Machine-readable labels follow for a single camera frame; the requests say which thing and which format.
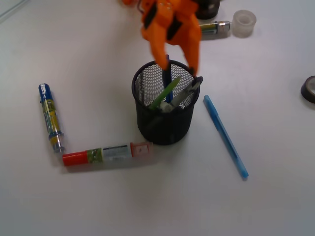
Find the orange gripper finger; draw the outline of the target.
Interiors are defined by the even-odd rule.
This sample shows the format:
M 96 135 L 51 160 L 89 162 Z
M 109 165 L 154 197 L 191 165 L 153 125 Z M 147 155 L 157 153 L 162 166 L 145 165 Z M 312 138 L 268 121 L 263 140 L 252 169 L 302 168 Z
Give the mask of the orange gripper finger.
M 147 28 L 141 29 L 142 37 L 150 44 L 151 53 L 155 62 L 163 69 L 168 68 L 169 62 L 166 57 L 165 43 L 167 30 L 157 20 L 153 20 Z
M 169 44 L 181 47 L 192 75 L 198 70 L 200 40 L 201 29 L 195 14 L 176 13 L 169 27 Z

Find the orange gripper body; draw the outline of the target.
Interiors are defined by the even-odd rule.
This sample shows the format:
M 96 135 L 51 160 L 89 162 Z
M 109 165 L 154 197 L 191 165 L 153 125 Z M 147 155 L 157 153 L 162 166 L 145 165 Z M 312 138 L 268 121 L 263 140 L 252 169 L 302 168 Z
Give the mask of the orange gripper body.
M 137 6 L 145 29 L 156 22 L 168 28 L 175 16 L 189 18 L 198 8 L 197 0 L 123 0 L 123 4 Z

